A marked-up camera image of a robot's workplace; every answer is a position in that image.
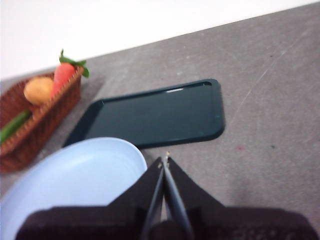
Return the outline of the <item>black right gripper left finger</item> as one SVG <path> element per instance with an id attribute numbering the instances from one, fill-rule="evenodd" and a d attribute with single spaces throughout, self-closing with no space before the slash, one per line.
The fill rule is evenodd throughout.
<path id="1" fill-rule="evenodd" d="M 138 240 L 161 219 L 163 161 L 108 205 L 57 206 L 30 214 L 17 240 Z"/>

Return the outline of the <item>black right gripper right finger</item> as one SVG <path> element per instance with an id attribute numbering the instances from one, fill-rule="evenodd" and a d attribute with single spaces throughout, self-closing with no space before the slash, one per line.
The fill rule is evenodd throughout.
<path id="1" fill-rule="evenodd" d="M 300 213 L 281 208 L 225 206 L 197 185 L 171 158 L 164 175 L 171 215 L 194 240 L 317 240 Z"/>

